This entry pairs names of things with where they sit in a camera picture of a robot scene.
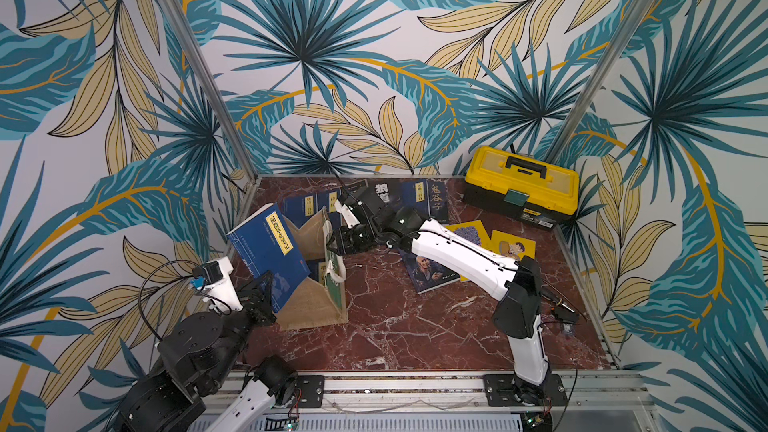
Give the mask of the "old man portrait book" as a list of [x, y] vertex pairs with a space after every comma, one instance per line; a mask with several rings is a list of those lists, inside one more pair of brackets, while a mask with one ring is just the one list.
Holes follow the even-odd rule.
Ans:
[[403, 250], [400, 250], [399, 253], [417, 294], [423, 294], [460, 280], [458, 273], [435, 261]]

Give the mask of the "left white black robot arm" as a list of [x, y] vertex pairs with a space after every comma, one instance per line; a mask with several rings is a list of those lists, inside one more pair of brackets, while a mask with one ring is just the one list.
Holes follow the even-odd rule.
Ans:
[[[158, 344], [159, 360], [116, 408], [108, 431], [186, 431], [206, 410], [203, 399], [216, 394], [245, 351], [253, 329], [271, 325], [273, 274], [268, 271], [235, 294], [243, 308], [223, 315], [195, 313]], [[274, 406], [294, 407], [298, 374], [280, 357], [264, 359], [246, 377], [232, 404], [208, 427], [244, 431]]]

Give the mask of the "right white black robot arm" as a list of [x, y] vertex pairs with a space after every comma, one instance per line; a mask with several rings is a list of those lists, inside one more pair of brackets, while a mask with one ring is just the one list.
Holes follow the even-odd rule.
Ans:
[[393, 209], [371, 187], [357, 193], [342, 190], [333, 201], [343, 225], [327, 240], [338, 256], [395, 248], [431, 260], [469, 279], [497, 301], [492, 323], [510, 344], [514, 372], [511, 384], [496, 392], [503, 400], [528, 406], [560, 406], [567, 396], [552, 372], [541, 328], [541, 302], [552, 304], [560, 322], [576, 323], [577, 309], [543, 285], [535, 259], [491, 252], [413, 207]]

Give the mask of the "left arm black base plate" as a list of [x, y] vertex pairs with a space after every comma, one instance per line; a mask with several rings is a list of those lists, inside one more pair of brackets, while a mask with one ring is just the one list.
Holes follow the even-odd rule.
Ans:
[[325, 377], [289, 375], [278, 379], [266, 376], [251, 379], [237, 399], [247, 410], [267, 404], [270, 408], [317, 409], [322, 406]]

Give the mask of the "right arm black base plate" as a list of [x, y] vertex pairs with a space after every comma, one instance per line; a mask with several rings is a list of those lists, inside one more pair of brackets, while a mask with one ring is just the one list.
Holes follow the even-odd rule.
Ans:
[[568, 401], [561, 377], [553, 373], [548, 373], [539, 385], [518, 378], [514, 373], [486, 374], [483, 376], [483, 388], [490, 407], [548, 408], [565, 406]]

